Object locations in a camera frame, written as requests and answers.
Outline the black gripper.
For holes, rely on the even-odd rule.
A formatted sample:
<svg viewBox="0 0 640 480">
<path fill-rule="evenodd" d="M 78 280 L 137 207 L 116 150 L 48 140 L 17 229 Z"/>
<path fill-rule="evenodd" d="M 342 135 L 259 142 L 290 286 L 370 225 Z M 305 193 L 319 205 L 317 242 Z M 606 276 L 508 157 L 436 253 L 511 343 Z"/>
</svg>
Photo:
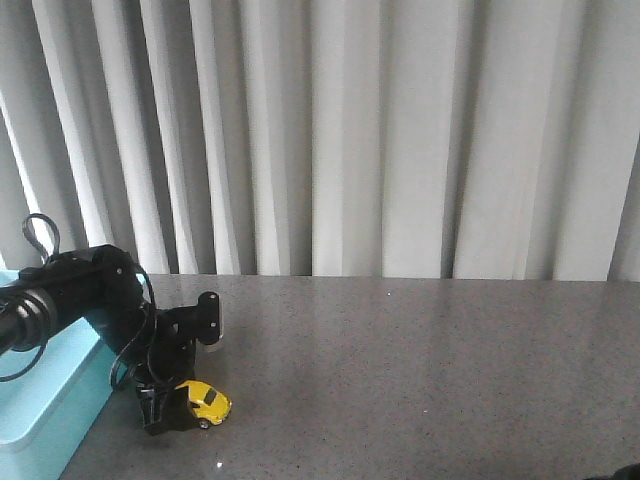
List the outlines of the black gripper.
<svg viewBox="0 0 640 480">
<path fill-rule="evenodd" d="M 188 388 L 175 387 L 194 378 L 196 307 L 148 307 L 145 313 L 133 373 L 143 428 L 149 435 L 194 429 Z"/>
</svg>

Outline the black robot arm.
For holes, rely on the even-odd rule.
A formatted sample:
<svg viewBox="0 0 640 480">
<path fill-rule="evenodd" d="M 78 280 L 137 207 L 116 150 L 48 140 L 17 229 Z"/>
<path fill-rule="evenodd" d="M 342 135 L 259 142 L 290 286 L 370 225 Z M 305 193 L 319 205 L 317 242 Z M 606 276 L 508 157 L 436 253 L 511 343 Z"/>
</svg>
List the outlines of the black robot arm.
<svg viewBox="0 0 640 480">
<path fill-rule="evenodd" d="M 187 382 L 196 345 L 220 338 L 219 299 L 160 309 L 148 275 L 112 245 L 51 255 L 1 288 L 1 350 L 43 356 L 49 341 L 85 319 L 114 353 L 113 390 L 134 382 L 143 428 L 151 435 L 199 428 Z"/>
</svg>

